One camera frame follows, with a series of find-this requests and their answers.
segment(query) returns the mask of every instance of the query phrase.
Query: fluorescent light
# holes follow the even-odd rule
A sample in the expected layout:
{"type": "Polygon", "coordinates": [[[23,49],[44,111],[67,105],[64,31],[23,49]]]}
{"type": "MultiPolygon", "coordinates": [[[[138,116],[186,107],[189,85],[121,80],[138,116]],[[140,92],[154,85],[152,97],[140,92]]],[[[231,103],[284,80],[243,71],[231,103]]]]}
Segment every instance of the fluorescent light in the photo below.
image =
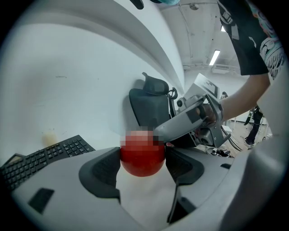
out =
{"type": "Polygon", "coordinates": [[[214,63],[215,63],[217,57],[219,56],[219,54],[220,54],[220,51],[215,50],[214,55],[213,55],[213,58],[212,58],[212,60],[211,60],[211,62],[210,62],[210,64],[209,64],[209,66],[214,65],[214,63]]]}

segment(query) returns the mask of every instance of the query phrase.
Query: ceiling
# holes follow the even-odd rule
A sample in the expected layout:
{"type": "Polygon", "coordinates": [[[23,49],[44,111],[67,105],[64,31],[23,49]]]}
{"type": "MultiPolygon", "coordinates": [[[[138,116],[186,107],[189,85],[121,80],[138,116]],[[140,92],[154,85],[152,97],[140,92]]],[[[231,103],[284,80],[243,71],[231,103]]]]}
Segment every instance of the ceiling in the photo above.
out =
{"type": "Polygon", "coordinates": [[[173,33],[184,68],[209,64],[215,50],[220,50],[215,64],[239,67],[230,38],[221,31],[217,0],[181,0],[180,5],[158,7],[173,33]],[[197,3],[198,10],[191,10],[190,3],[197,3]]]}

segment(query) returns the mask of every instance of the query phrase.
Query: black pants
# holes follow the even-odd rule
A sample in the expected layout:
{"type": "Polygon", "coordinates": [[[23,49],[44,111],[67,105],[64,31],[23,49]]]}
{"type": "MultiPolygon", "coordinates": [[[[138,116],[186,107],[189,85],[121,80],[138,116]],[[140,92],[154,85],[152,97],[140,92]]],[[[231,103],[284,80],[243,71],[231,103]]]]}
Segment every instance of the black pants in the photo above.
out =
{"type": "Polygon", "coordinates": [[[252,128],[250,134],[246,138],[247,143],[254,143],[255,142],[255,137],[258,133],[262,116],[263,116],[263,114],[260,112],[254,113],[254,115],[253,115],[254,125],[253,125],[253,128],[252,128]]]}

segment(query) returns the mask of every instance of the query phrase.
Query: red ball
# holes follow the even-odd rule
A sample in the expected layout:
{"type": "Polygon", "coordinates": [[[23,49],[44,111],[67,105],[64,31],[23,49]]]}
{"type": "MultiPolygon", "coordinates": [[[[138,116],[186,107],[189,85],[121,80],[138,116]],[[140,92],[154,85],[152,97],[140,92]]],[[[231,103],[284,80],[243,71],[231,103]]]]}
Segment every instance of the red ball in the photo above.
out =
{"type": "Polygon", "coordinates": [[[152,131],[132,131],[121,143],[121,163],[134,176],[151,176],[164,163],[164,144],[153,141],[152,131]]]}

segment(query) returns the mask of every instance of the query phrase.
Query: black keyboard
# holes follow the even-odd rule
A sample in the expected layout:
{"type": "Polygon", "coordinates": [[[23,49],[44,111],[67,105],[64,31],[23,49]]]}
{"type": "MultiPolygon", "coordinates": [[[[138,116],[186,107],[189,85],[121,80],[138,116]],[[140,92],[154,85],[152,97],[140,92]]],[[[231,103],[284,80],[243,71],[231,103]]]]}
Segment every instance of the black keyboard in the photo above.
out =
{"type": "Polygon", "coordinates": [[[12,191],[48,164],[91,151],[95,150],[77,135],[5,164],[0,168],[0,173],[8,189],[12,191]]]}

